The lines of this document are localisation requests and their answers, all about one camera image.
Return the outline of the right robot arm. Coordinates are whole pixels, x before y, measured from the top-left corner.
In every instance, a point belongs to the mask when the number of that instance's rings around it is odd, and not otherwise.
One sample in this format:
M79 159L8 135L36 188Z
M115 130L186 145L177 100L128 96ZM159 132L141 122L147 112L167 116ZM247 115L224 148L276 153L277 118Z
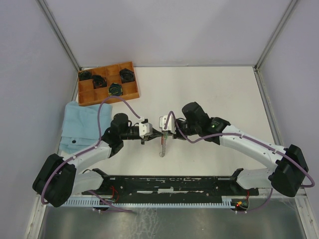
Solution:
M290 145L284 147L258 140L236 128L229 121L209 117L197 102L182 108L185 120L176 119L170 112L163 120L163 128L175 138L188 140L198 135L198 141L205 140L237 150L264 165L262 169L237 169L229 190L240 195L246 189L270 188L287 197L294 197L309 177L302 150Z

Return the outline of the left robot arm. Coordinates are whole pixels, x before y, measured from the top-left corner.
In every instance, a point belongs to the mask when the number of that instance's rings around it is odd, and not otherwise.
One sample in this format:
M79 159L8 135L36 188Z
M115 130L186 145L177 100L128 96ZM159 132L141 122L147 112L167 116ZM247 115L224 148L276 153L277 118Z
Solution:
M100 169L85 170L116 155L123 148L124 140L140 140L144 144L162 135L148 120L132 125L126 114L118 113L97 143L71 154L68 159L56 153L48 156L32 188L54 207L60 207L70 196L86 191L106 194L110 190L109 175Z

